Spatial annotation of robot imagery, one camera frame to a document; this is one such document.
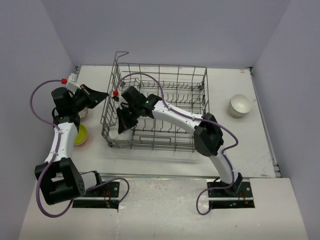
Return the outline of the white bowl front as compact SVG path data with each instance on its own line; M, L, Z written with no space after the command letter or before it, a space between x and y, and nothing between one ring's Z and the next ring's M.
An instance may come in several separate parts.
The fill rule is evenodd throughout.
M108 133L108 139L117 141L127 141L130 140L132 136L132 131L127 130L122 133L118 133L117 130L110 130Z

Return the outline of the white bowl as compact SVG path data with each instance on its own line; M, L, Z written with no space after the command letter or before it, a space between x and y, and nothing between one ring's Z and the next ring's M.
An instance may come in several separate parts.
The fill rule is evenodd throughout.
M242 114L248 114L252 110L252 102L243 94L232 96L228 105Z
M127 130L122 133L118 133L117 130L110 130L108 133L108 139L117 141L127 141L130 140L132 136L132 131Z

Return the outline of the brown patterned bowl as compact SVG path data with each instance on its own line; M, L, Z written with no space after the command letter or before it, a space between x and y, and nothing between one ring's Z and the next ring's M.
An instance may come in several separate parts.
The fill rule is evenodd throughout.
M85 117L87 116L88 112L89 112L89 109L88 109L87 107L85 107L83 110L81 110L81 111L78 113L80 119L85 118Z

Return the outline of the yellow-green bowl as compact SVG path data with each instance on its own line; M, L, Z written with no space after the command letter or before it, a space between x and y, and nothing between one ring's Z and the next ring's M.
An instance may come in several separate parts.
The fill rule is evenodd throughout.
M83 124L80 124L79 129L78 129L78 133L77 133L77 136L74 140L73 145L80 146L80 145L84 144L85 141L87 140L87 137L88 137L87 128Z

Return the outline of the grey wire dish rack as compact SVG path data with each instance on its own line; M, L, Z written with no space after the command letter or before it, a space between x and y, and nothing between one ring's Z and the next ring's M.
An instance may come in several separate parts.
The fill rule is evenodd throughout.
M124 62L115 53L102 116L110 147L195 151L194 130L209 110L204 66Z

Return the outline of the beige ceramic bowl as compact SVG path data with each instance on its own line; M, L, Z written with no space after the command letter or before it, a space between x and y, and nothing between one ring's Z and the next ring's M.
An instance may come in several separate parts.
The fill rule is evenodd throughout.
M244 117L246 114L243 114L241 112L238 112L236 110L234 110L232 107L228 106L228 113L230 114L230 116L232 116L233 118L242 118Z

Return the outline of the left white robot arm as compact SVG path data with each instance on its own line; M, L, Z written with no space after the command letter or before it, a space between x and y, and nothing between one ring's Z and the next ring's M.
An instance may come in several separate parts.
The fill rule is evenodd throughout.
M97 197L104 190L100 174L95 170L80 174L72 161L72 152L80 128L80 111L95 108L109 95L82 84L75 92L58 87L51 96L55 104L50 122L54 139L48 157L34 169L37 188L48 205L82 197L86 191Z

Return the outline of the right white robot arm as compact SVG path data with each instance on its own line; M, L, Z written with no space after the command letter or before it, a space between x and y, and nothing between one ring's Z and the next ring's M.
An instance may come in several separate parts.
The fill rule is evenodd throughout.
M126 89L118 101L116 114L119 134L136 127L140 117L179 127L192 135L195 150L211 160L218 171L224 193L233 197L241 191L243 177L229 160L226 153L228 148L224 146L223 132L227 129L217 123L214 115L182 110L155 94L145 96L133 86Z

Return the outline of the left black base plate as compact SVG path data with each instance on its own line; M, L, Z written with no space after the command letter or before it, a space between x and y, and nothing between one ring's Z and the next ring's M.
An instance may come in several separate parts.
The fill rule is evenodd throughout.
M88 191L83 197L73 201L74 209L115 209L119 207L120 182L112 181L104 186Z

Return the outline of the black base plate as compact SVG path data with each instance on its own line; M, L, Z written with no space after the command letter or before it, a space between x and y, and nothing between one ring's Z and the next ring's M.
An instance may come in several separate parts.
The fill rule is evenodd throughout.
M207 191L209 206L215 209L251 209L255 208L251 183L244 179L238 192L228 189L211 189Z
M74 209L115 209L119 207L120 182L112 181L104 186L88 191L83 197L73 201Z

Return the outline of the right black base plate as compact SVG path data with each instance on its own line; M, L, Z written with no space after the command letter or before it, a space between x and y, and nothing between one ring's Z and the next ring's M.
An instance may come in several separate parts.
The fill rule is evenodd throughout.
M209 206L215 209L251 209L255 208L251 183L244 179L238 192L228 189L211 189L207 191Z

